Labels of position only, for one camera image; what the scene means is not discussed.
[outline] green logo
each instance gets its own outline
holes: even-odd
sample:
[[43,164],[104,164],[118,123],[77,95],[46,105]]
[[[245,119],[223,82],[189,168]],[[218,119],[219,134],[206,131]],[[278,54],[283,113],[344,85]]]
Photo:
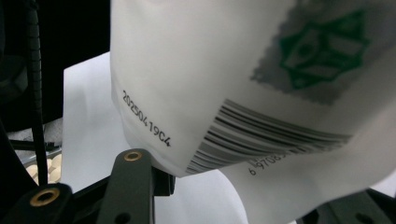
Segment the green logo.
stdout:
[[289,72],[294,89],[332,82],[361,66],[369,45],[363,16],[363,11],[357,11],[324,24],[311,22],[299,34],[280,40],[280,66]]

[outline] brass screw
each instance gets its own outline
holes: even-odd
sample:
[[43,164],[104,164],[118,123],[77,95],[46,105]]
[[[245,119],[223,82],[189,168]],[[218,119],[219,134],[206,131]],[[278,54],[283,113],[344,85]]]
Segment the brass screw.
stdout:
[[61,192],[56,188],[43,189],[30,200],[30,205],[32,205],[33,207],[41,207],[47,205],[55,201],[60,194]]
[[140,158],[142,158],[142,153],[138,151],[128,152],[124,156],[126,161],[138,161]]

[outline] white surface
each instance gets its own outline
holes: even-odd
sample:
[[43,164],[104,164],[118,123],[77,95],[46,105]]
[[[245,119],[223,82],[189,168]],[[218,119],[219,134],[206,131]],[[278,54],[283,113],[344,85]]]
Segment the white surface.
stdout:
[[[116,156],[130,148],[110,98],[108,60],[105,54],[64,72],[62,182],[74,192],[108,176]],[[155,203],[158,224],[248,223],[236,191],[219,171],[177,179],[175,194]]]

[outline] white plastic bag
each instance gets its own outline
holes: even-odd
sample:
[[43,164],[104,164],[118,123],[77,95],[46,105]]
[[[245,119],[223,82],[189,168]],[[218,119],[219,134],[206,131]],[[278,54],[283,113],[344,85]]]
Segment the white plastic bag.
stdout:
[[225,167],[253,224],[366,188],[396,165],[395,12],[390,0],[113,0],[126,138],[173,175]]

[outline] barcode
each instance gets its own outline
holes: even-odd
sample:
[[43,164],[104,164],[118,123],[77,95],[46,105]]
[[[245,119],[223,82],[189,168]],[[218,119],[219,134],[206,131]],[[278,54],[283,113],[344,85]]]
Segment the barcode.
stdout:
[[270,155],[330,151],[345,145],[350,137],[273,119],[226,100],[186,172],[199,174]]

